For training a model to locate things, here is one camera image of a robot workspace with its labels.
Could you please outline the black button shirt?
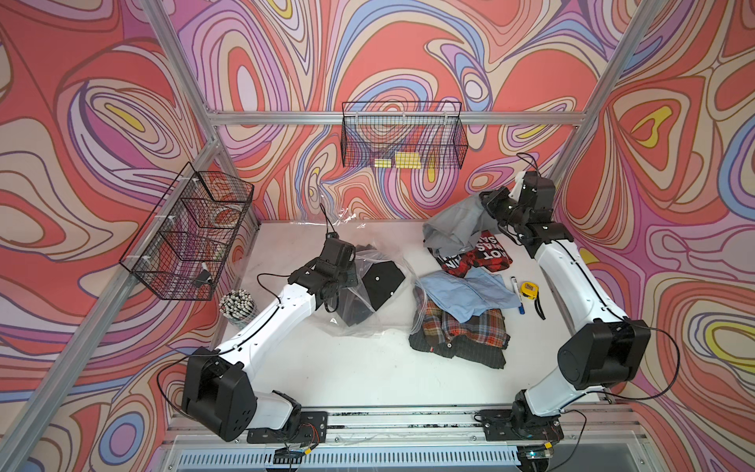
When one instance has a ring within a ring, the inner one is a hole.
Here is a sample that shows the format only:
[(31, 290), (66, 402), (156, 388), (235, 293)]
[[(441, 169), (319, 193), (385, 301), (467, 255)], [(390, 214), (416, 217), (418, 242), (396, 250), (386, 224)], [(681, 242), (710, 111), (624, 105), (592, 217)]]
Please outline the black button shirt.
[(340, 291), (336, 313), (347, 328), (361, 326), (389, 302), (405, 281), (404, 271), (372, 245), (356, 247), (357, 286)]

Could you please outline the red black buffalo plaid shirt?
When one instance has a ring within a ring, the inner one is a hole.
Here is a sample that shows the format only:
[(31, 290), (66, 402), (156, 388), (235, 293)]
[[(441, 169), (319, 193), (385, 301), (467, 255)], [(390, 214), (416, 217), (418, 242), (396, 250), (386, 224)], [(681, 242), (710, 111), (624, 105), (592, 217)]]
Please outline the red black buffalo plaid shirt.
[(484, 230), (474, 248), (453, 257), (435, 257), (440, 268), (454, 277), (466, 277), (475, 267), (486, 269), (489, 273), (499, 273), (508, 269), (513, 259), (509, 257), (501, 242), (492, 232)]

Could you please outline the clear plastic vacuum bag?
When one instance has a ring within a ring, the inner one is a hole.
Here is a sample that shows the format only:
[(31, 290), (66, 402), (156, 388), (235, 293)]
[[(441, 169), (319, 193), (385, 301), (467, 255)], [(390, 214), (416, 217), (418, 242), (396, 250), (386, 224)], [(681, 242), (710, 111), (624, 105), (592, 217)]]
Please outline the clear plastic vacuum bag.
[(352, 243), (327, 219), (320, 255), (293, 271), (288, 283), (314, 297), (313, 323), (331, 336), (420, 332), (428, 296), (417, 273), (396, 247), (360, 230)]

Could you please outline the light blue shirt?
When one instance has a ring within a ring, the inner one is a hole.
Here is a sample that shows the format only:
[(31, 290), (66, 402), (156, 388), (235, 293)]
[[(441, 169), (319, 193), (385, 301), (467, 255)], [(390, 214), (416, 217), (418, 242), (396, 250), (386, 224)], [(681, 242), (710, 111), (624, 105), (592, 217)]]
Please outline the light blue shirt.
[(472, 267), (465, 277), (435, 271), (419, 279), (428, 297), (458, 322), (467, 323), (489, 310), (517, 309), (518, 296), (499, 275)]

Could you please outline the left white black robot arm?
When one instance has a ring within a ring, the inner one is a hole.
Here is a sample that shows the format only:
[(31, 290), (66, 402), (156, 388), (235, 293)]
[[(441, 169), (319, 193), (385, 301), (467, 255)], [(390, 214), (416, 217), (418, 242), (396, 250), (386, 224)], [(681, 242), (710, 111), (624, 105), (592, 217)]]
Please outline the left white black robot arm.
[(333, 234), (320, 255), (286, 277), (273, 302), (214, 350), (199, 348), (187, 361), (180, 409), (222, 440), (248, 428), (287, 428), (296, 402), (281, 393), (255, 393), (252, 381), (271, 348), (345, 288), (358, 284), (356, 248)]

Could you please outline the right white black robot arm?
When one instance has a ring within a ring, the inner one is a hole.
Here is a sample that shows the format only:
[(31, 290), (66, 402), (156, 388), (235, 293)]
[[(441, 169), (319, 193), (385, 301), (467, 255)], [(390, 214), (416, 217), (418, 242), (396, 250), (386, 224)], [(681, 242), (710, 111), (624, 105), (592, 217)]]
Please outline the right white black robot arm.
[(566, 226), (554, 220), (556, 186), (527, 171), (515, 188), (483, 192), (485, 212), (538, 264), (558, 297), (574, 335), (558, 350), (558, 365), (515, 400), (520, 423), (552, 419), (577, 399), (635, 378), (651, 338), (629, 320), (590, 273)]

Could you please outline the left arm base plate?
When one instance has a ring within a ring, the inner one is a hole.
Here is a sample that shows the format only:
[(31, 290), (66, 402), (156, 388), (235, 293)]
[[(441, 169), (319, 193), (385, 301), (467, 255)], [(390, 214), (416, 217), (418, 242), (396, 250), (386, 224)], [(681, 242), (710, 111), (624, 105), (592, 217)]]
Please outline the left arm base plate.
[(323, 410), (295, 412), (278, 430), (249, 429), (248, 444), (300, 444), (312, 446), (324, 443), (328, 434), (328, 413)]

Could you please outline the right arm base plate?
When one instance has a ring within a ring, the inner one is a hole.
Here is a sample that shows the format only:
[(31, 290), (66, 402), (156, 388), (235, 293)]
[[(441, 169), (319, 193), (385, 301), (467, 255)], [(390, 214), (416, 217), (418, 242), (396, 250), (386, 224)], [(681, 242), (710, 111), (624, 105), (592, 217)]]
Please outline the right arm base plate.
[(560, 417), (539, 417), (519, 408), (487, 409), (473, 415), (488, 442), (558, 443), (564, 438)]

